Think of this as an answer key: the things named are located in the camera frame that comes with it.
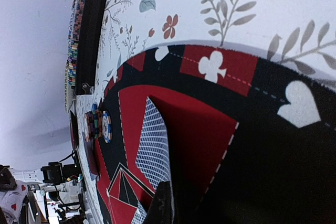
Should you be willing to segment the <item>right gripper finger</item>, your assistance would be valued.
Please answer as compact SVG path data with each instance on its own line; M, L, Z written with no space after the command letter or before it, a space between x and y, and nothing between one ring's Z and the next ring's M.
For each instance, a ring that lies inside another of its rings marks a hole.
M148 224L172 224L173 207L171 182L159 182L147 211L146 222Z

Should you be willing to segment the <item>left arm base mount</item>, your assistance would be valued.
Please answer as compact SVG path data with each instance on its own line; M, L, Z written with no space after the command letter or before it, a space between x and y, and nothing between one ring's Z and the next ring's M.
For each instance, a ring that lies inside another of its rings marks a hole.
M43 183L46 184L44 191L52 201L70 211L81 208L83 195L79 165L50 162L40 170L43 173Z

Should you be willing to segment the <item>blue small blind button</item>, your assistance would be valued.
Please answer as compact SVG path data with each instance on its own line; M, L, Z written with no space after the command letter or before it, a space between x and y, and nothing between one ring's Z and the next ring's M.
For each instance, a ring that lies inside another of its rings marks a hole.
M96 103L93 103L92 107L91 107L91 110L92 111L98 110L98 105Z

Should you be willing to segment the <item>red orange chip stack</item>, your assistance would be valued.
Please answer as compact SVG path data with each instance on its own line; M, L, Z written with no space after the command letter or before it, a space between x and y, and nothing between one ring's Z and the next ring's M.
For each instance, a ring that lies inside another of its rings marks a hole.
M85 140L92 140L102 137L102 112L100 110L89 111L83 116Z

